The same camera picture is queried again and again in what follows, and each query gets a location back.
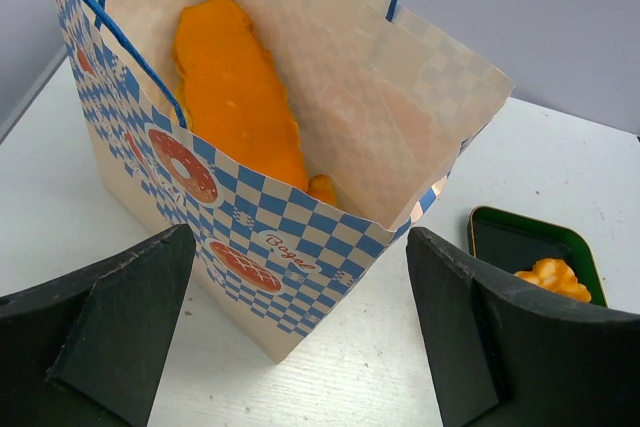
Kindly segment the blue checkered paper bag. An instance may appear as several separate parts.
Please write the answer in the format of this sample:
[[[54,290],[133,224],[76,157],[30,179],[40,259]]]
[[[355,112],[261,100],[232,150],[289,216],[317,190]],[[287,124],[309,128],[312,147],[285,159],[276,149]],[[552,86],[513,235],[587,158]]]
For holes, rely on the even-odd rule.
[[[339,203],[255,172],[177,111],[171,46],[204,0],[55,0],[94,157],[151,232],[186,224],[194,276],[274,361],[417,222],[513,91],[398,0],[235,0],[272,54],[310,174]]]

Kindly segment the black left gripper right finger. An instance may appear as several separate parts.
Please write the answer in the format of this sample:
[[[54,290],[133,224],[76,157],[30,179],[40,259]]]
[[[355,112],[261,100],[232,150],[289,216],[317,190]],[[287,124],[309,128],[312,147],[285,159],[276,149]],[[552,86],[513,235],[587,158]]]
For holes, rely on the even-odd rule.
[[[417,227],[411,288],[446,426],[635,426],[639,318],[563,297]]]

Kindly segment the twisted orange bread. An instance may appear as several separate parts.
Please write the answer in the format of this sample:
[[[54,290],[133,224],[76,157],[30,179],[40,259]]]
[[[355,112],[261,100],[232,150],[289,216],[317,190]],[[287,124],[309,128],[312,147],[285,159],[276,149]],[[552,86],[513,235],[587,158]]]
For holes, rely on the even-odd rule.
[[[578,281],[573,269],[562,259],[544,258],[535,262],[531,270],[518,271],[515,276],[559,295],[590,302],[591,293]]]

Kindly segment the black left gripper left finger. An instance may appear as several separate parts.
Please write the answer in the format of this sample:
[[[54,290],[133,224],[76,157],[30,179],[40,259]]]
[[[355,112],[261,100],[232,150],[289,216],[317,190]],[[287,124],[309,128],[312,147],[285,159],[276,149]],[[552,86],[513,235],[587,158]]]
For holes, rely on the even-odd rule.
[[[146,425],[194,255],[176,225],[2,297],[2,425]]]

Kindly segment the large orange bread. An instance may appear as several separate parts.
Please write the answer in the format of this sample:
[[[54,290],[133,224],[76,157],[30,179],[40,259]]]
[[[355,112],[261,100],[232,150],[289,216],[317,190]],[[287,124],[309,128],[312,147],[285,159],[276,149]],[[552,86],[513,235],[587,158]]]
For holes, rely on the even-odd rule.
[[[234,0],[182,10],[172,54],[189,129],[245,167],[329,205],[329,176],[308,175],[298,124],[274,59]]]

